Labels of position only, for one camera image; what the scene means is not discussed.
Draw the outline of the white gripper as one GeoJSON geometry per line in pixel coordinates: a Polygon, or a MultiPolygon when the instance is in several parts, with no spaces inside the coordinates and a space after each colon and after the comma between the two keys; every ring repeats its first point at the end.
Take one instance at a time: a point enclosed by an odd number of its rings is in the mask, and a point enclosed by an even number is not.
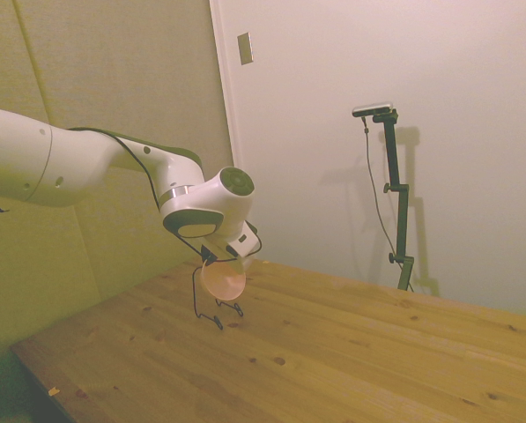
{"type": "Polygon", "coordinates": [[[241,268],[246,271],[253,263],[257,252],[262,248],[262,242],[256,227],[245,220],[236,234],[208,235],[205,238],[205,246],[217,257],[217,261],[241,265],[241,268]]]}

